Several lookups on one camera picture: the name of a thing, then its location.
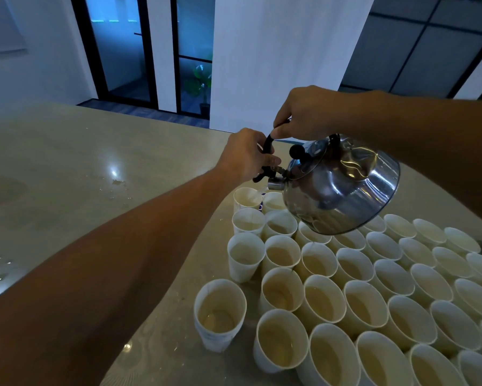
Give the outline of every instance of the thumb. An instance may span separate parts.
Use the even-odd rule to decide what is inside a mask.
[[[294,128],[295,124],[293,121],[290,121],[289,123],[284,123],[276,128],[273,129],[271,132],[271,138],[273,139],[284,139],[284,138],[290,138],[292,137],[291,132]]]
[[[272,154],[264,154],[263,157],[263,167],[276,167],[277,165],[280,165],[282,160],[278,158],[277,156],[274,156]]]

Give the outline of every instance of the hand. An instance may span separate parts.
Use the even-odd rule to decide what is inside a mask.
[[[257,146],[263,146],[265,140],[266,136],[263,133],[252,129],[242,129],[230,135],[216,168],[231,173],[239,185],[263,173],[262,167],[279,165],[280,158],[272,154],[263,154]]]
[[[365,94],[336,92],[315,85],[294,88],[276,115],[271,136],[316,140],[334,133],[347,134],[357,123],[356,101],[362,95]],[[282,124],[289,116],[291,121]]]

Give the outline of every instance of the kettle spout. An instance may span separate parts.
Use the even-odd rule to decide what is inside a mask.
[[[275,176],[268,179],[268,188],[273,191],[283,191],[286,182],[282,176]]]

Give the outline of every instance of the table surface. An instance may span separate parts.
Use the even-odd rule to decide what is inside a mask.
[[[0,293],[93,228],[205,173],[227,138],[224,132],[61,104],[1,120]],[[274,146],[287,165],[289,144]],[[266,182],[244,186],[263,191]],[[103,385],[299,384],[294,371],[267,375],[253,361],[257,280],[242,285],[248,311],[225,353],[205,350],[194,330],[200,287],[229,278],[232,211],[230,194]],[[386,213],[454,226],[482,240],[482,220],[407,166]]]

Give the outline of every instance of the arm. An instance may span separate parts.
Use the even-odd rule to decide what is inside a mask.
[[[295,88],[278,112],[275,139],[342,133],[393,155],[482,218],[482,101],[348,94]]]
[[[86,234],[1,294],[0,384],[99,384],[225,196],[278,165],[257,148],[264,140],[250,129],[231,135],[211,171]]]

